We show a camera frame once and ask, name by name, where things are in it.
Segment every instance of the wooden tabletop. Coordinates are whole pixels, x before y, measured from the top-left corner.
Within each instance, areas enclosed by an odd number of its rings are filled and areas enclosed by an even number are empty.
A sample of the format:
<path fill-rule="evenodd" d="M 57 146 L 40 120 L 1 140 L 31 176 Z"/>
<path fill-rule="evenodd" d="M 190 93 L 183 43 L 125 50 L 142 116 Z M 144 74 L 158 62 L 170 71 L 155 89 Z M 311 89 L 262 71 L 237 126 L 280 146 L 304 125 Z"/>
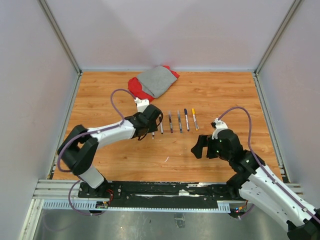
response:
<path fill-rule="evenodd" d="M 85 72 L 75 99 L 66 136 L 74 126 L 86 128 L 109 125 L 120 120 L 112 108 L 110 94 L 128 87 L 128 80 L 138 72 Z M 213 133 L 210 123 L 233 106 L 245 107 L 252 117 L 251 145 L 255 152 L 281 178 L 280 170 L 250 72 L 179 72 L 180 78 L 152 104 L 164 114 L 164 134 L 148 134 L 142 141 L 128 139 L 107 145 L 95 154 L 93 164 L 114 181 L 226 182 L 235 173 L 221 159 L 196 159 L 190 152 L 198 135 Z M 137 112 L 133 98 L 117 92 L 114 102 L 124 116 Z M 187 131 L 184 108 L 188 110 L 190 131 Z M 196 131 L 191 109 L 195 108 L 199 131 Z M 177 110 L 181 113 L 183 133 L 179 131 Z M 170 133 L 168 111 L 172 113 Z M 228 127 L 248 149 L 248 117 L 236 109 L 223 117 Z M 73 180 L 70 173 L 55 170 L 53 179 Z"/>

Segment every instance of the blue marker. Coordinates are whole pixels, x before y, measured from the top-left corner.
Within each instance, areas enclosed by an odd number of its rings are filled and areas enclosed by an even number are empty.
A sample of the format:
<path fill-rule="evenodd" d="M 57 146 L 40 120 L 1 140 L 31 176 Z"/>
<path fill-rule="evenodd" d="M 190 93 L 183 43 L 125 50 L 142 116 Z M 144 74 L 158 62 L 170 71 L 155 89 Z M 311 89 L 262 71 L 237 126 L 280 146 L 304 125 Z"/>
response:
<path fill-rule="evenodd" d="M 186 129 L 189 132 L 190 131 L 190 127 L 189 127 L 189 121 L 188 121 L 188 112 L 187 112 L 186 108 L 184 109 L 184 115 L 185 115 Z"/>

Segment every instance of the white backdrop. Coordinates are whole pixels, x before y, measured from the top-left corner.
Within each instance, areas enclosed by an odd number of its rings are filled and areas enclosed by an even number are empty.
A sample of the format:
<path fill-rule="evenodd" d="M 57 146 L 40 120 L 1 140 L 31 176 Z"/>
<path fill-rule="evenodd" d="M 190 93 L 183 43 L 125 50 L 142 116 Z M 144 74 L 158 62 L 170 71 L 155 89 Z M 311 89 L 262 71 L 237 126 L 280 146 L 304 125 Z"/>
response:
<path fill-rule="evenodd" d="M 16 240 L 52 164 L 77 74 L 36 0 L 0 6 L 0 238 Z"/>
<path fill-rule="evenodd" d="M 319 10 L 319 0 L 302 3 L 260 73 L 289 175 L 316 207 L 320 207 Z"/>
<path fill-rule="evenodd" d="M 84 70 L 254 70 L 293 0 L 47 0 Z"/>

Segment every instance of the folded cloth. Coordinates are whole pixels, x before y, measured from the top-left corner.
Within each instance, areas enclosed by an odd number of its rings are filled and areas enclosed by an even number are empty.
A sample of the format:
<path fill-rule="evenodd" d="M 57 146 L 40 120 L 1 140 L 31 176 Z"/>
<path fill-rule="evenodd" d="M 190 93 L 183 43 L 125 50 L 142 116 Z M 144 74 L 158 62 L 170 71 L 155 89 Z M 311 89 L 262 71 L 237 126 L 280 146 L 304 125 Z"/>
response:
<path fill-rule="evenodd" d="M 169 66 L 163 66 L 163 68 L 166 68 L 169 70 L 169 72 L 177 79 L 179 78 L 179 74 L 176 73 L 175 71 L 170 70 Z M 145 86 L 143 86 L 137 77 L 133 77 L 128 81 L 128 89 L 130 92 L 132 92 L 136 97 L 140 99 L 148 99 L 150 102 L 154 100 L 153 93 L 147 89 Z"/>
<path fill-rule="evenodd" d="M 136 78 L 142 85 L 142 91 L 155 99 L 164 94 L 178 79 L 178 77 L 164 66 L 157 66 L 142 72 Z"/>

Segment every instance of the pen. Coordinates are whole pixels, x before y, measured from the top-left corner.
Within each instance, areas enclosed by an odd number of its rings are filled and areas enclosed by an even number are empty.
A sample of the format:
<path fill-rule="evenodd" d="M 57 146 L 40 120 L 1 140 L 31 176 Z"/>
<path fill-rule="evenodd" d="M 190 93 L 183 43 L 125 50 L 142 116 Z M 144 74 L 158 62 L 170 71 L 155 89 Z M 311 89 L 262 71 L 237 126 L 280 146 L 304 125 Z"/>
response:
<path fill-rule="evenodd" d="M 159 117 L 159 121 L 160 121 L 160 129 L 161 129 L 161 134 L 164 134 L 164 127 L 162 125 L 162 117 Z"/>
<path fill-rule="evenodd" d="M 169 111 L 169 123 L 170 123 L 170 132 L 173 133 L 174 130 L 173 130 L 173 128 L 172 128 L 171 111 Z"/>
<path fill-rule="evenodd" d="M 188 120 L 188 112 L 187 112 L 186 108 L 184 109 L 184 115 L 185 115 L 186 129 L 189 132 L 190 131 L 190 127 L 189 127 L 189 120 Z"/>
<path fill-rule="evenodd" d="M 178 113 L 178 121 L 179 121 L 179 128 L 180 128 L 180 133 L 182 134 L 182 124 L 181 124 L 181 118 L 180 118 L 180 111 L 177 111 Z"/>
<path fill-rule="evenodd" d="M 196 111 L 195 111 L 194 108 L 192 108 L 192 115 L 193 115 L 193 121 L 194 121 L 194 125 L 195 125 L 195 130 L 198 131 L 198 130 L 199 130 L 199 127 L 198 127 L 198 124 L 197 124 Z"/>

